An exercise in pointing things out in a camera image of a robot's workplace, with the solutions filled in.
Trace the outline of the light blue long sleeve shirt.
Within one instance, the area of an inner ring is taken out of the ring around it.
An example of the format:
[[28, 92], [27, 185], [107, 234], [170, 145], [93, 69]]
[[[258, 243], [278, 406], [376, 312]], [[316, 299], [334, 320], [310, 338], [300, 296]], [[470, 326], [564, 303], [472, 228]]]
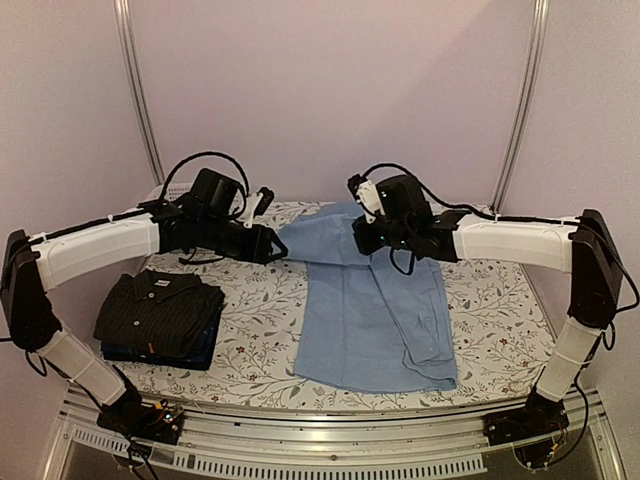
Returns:
[[410, 255], [361, 254], [354, 204], [324, 206], [281, 227], [288, 258], [307, 268], [307, 300], [294, 372], [357, 392], [455, 389], [458, 371], [441, 266], [425, 259], [405, 276], [391, 264]]

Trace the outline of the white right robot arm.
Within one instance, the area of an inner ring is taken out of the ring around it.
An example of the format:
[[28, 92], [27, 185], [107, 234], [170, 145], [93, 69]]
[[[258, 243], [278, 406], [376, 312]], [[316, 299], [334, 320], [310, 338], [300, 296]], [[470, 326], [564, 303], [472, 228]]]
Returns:
[[539, 435], [554, 422], [554, 404], [597, 351], [618, 309], [622, 265], [598, 211], [556, 219], [511, 218], [461, 208], [439, 214], [422, 209], [393, 217], [361, 213], [351, 231], [363, 255], [390, 248], [407, 251], [417, 261], [500, 261], [570, 275], [566, 320], [532, 387], [535, 400], [518, 412], [516, 421], [527, 436]]

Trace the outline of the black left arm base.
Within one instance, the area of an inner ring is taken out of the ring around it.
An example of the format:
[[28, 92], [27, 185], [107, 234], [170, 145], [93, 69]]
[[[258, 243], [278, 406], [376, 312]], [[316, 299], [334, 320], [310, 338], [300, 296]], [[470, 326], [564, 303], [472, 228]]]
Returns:
[[176, 445], [184, 424], [183, 409], [166, 400], [147, 403], [126, 392], [112, 405], [101, 405], [97, 425], [123, 437]]

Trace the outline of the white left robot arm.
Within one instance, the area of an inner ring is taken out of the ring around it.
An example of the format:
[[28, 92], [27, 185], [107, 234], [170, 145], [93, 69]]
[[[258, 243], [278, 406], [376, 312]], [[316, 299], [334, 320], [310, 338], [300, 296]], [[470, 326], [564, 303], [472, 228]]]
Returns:
[[[58, 319], [49, 291], [121, 261], [180, 249], [208, 249], [223, 258], [268, 264], [288, 254], [276, 232], [224, 215], [201, 216], [164, 203], [29, 237], [13, 232], [1, 273], [1, 305], [10, 341], [35, 353], [110, 407], [128, 434], [148, 426], [148, 412], [126, 376], [105, 363]], [[182, 358], [219, 314], [221, 291], [196, 274], [145, 270], [125, 274], [99, 311], [94, 336], [144, 354]]]

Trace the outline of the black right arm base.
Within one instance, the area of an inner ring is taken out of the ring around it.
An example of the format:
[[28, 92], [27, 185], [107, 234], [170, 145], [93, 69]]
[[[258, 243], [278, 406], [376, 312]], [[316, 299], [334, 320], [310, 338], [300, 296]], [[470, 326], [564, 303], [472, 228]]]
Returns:
[[490, 446], [511, 444], [525, 468], [547, 468], [565, 443], [569, 419], [562, 400], [554, 402], [532, 391], [518, 408], [482, 417], [483, 435]]

